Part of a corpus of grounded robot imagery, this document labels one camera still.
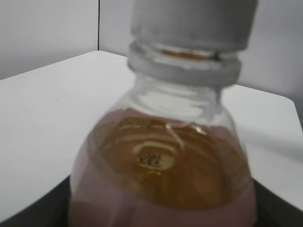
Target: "bottle neck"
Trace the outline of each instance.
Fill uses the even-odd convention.
[[[137,75],[130,100],[141,112],[190,122],[211,122],[222,111],[221,89],[184,86],[144,75]]]
[[[136,74],[187,86],[228,87],[236,83],[241,63],[236,52],[189,50],[136,40],[128,65]]]

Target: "plastic bottle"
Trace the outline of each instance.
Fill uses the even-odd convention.
[[[221,104],[255,0],[137,0],[134,87],[91,131],[71,175],[71,227],[252,227],[246,153]]]

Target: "white table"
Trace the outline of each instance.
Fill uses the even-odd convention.
[[[0,81],[0,222],[70,174],[94,123],[133,80],[125,57],[91,52]],[[223,97],[253,176],[303,210],[303,133],[293,102],[241,86]]]

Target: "white wall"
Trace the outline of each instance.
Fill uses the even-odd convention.
[[[98,0],[0,0],[0,79],[97,44]]]
[[[295,101],[303,121],[303,0],[259,0],[240,84]],[[133,0],[101,0],[100,48],[126,54]]]

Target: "white bottle cap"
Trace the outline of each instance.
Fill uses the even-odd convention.
[[[135,0],[136,39],[194,50],[246,49],[258,0]]]

